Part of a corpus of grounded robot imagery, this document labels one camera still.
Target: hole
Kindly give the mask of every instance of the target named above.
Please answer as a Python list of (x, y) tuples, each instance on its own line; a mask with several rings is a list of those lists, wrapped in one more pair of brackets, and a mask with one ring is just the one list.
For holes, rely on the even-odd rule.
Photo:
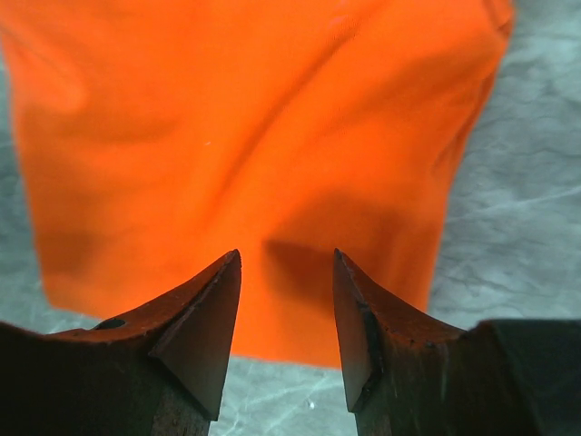
[(110, 320), (105, 320), (98, 324), (93, 330), (111, 330), (111, 329), (118, 329), (119, 327), (123, 327), (125, 325), (124, 320), (120, 320), (119, 318), (112, 318)]

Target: orange fabric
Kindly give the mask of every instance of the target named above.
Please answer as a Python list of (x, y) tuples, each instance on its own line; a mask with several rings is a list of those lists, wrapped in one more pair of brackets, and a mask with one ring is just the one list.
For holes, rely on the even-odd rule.
[(334, 247), (422, 310), (509, 0), (0, 0), (48, 298), (109, 317), (232, 248), (234, 354), (338, 367)]

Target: dark metal tool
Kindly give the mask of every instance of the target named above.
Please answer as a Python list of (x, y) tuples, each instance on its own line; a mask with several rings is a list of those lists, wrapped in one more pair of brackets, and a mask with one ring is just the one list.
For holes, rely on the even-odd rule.
[(492, 320), (464, 332), (339, 251), (333, 288), (359, 436), (581, 435), (581, 321)]
[(0, 435), (207, 435), (240, 286), (234, 251), (89, 331), (41, 335), (0, 323)]

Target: orange cloth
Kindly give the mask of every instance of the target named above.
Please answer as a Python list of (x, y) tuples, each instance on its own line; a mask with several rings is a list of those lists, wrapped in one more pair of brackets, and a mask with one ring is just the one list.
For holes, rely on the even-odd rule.
[(0, 0), (44, 288), (109, 317), (233, 248), (232, 352), (340, 365), (333, 248), (425, 310), (509, 0)]

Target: gray marble surface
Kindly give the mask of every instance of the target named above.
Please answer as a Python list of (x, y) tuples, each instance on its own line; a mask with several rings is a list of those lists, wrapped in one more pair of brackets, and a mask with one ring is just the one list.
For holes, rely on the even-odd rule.
[[(521, 1), (510, 53), (450, 198), (430, 313), (581, 317), (581, 0)], [(38, 281), (0, 82), (0, 319), (91, 327)], [(338, 372), (233, 359), (213, 436), (355, 436)]]

